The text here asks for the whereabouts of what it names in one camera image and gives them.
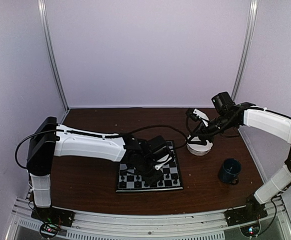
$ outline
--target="blue mug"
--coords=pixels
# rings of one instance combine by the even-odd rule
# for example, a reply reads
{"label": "blue mug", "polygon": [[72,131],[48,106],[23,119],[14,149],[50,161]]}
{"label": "blue mug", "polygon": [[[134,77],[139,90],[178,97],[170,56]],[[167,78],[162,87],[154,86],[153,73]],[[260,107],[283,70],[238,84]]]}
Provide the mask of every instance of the blue mug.
{"label": "blue mug", "polygon": [[221,182],[231,185],[239,183],[239,173],[241,172],[241,163],[234,158],[227,158],[221,165],[218,178]]}

